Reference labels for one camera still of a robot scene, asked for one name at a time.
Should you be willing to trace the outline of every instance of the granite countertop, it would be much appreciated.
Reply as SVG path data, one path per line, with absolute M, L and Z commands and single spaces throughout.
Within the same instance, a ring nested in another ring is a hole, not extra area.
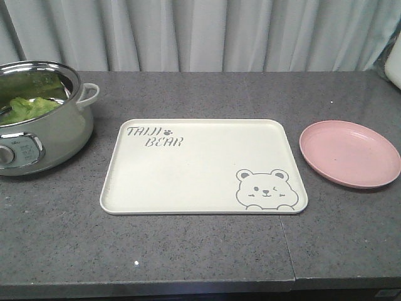
M 0 176 L 0 298 L 285 292 L 401 286 L 401 179 L 358 190 L 317 175 L 313 122 L 367 126 L 401 150 L 401 93 L 373 71 L 81 72 L 101 88 L 95 130 L 51 170 Z M 296 215 L 112 216 L 100 192 L 128 119 L 273 119 L 309 197 Z

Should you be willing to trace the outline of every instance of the round plate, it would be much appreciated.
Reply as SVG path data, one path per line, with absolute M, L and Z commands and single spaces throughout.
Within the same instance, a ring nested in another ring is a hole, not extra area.
M 380 187 L 394 181 L 401 172 L 396 148 L 359 124 L 341 120 L 317 122 L 304 129 L 299 146 L 316 172 L 344 186 Z

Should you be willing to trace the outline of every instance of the bear cartoon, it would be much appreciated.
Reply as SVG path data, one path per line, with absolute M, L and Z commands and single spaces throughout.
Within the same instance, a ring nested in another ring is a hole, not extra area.
M 246 209 L 294 210 L 297 193 L 288 183 L 287 172 L 275 169 L 270 173 L 254 174 L 248 169 L 237 171 L 239 189 L 237 200 Z

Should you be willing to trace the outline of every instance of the tray rim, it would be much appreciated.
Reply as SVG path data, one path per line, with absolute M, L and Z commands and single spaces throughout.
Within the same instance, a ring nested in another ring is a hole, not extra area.
M 174 122 L 185 122 L 185 123 L 189 123 L 189 124 L 190 123 L 199 123 L 199 122 L 200 123 L 218 122 L 219 124 L 224 124 L 224 123 L 229 123 L 229 122 L 234 122 L 236 124 L 241 124 L 241 123 L 251 123 L 251 124 L 270 123 L 270 124 L 273 124 L 274 126 L 278 127 L 279 130 L 281 131 L 281 133 L 284 135 L 286 147 L 288 148 L 289 153 L 291 154 L 291 157 L 295 164 L 295 171 L 298 175 L 299 183 L 301 184 L 301 187 L 303 188 L 302 193 L 305 194 L 304 205 L 302 207 L 300 207 L 300 209 L 297 209 L 297 210 L 280 211 L 280 212 L 267 211 L 264 213 L 260 212 L 260 211 L 244 211 L 244 210 L 230 211 L 230 212 L 227 212 L 227 211 L 186 211 L 186 212 L 182 212 L 182 211 L 159 211 L 159 212 L 136 211 L 136 212 L 126 212 L 126 211 L 110 210 L 103 203 L 103 198 L 106 193 L 105 192 L 106 183 L 108 181 L 109 174 L 111 173 L 111 169 L 112 169 L 112 165 L 113 165 L 112 163 L 115 160 L 115 157 L 117 156 L 118 143 L 120 143 L 120 141 L 122 140 L 122 137 L 123 137 L 123 135 L 121 135 L 121 132 L 122 132 L 124 126 L 126 126 L 127 124 L 135 123 L 135 122 L 143 122 L 143 123 L 149 123 L 149 124 L 151 124 L 152 122 L 154 122 L 154 123 L 165 122 L 166 124 L 174 123 Z M 172 118 L 172 119 L 128 119 L 121 124 L 121 126 L 118 130 L 117 139 L 115 141 L 115 145 L 113 148 L 112 157 L 110 159 L 110 162 L 109 162 L 109 165 L 107 168 L 107 173 L 105 176 L 105 180 L 103 182 L 103 187 L 102 187 L 102 191 L 101 191 L 101 194 L 99 197 L 99 201 L 100 201 L 100 206 L 102 207 L 102 209 L 104 211 L 106 211 L 108 214 L 120 215 L 120 216 L 128 216 L 128 215 L 133 216 L 133 215 L 228 215 L 228 214 L 230 214 L 230 215 L 294 215 L 294 214 L 298 214 L 298 213 L 302 212 L 303 210 L 305 210 L 305 208 L 308 206 L 309 200 L 308 200 L 308 193 L 306 192 L 305 185 L 303 184 L 303 180 L 302 180 L 301 174 L 299 172 L 298 165 L 295 161 L 293 150 L 289 144 L 285 129 L 279 122 L 277 122 L 273 119 L 195 119 L 195 118 L 191 118 L 191 119 L 176 118 L 175 119 L 175 118 Z

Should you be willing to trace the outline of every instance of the white object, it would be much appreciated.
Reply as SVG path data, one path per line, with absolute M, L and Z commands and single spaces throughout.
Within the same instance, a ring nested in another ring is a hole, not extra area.
M 293 214 L 307 203 L 273 120 L 129 120 L 100 197 L 111 214 Z
M 95 94 L 86 98 L 88 92 L 91 90 L 95 91 Z M 99 96 L 99 92 L 100 92 L 100 88 L 98 85 L 95 85 L 94 83 L 84 83 L 83 89 L 82 89 L 82 94 L 79 97 L 79 99 L 76 101 L 76 106 L 78 107 L 78 110 L 83 110 L 85 107 L 96 102 L 98 99 L 98 96 Z
M 390 55 L 387 58 L 384 71 L 389 80 L 401 89 L 401 39 L 398 36 Z

